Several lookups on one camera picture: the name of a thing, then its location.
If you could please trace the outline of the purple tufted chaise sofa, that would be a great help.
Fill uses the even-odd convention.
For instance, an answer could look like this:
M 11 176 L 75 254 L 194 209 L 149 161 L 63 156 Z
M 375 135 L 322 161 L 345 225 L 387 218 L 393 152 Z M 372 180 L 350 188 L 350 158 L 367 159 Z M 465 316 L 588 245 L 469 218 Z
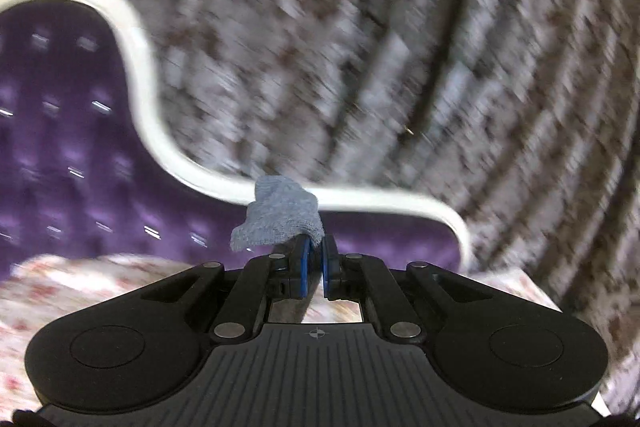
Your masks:
M 1 0 L 1 269 L 134 254 L 227 270 L 252 182 L 187 158 L 127 0 Z

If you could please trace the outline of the brown damask curtain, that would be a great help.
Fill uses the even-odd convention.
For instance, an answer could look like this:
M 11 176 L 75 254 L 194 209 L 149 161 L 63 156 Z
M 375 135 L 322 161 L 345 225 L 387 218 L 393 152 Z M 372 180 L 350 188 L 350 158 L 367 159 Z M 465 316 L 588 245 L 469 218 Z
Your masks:
M 639 0 L 129 0 L 204 167 L 401 187 L 524 270 L 639 412 Z

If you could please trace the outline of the grey argyle knit sweater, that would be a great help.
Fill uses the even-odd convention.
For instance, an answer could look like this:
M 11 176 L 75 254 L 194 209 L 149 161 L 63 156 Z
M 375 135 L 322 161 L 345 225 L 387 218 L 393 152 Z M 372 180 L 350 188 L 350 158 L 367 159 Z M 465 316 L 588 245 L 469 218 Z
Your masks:
M 231 232 L 230 248 L 238 253 L 284 244 L 299 235 L 307 236 L 312 246 L 323 239 L 317 196 L 286 176 L 262 176 L 255 183 L 245 220 Z

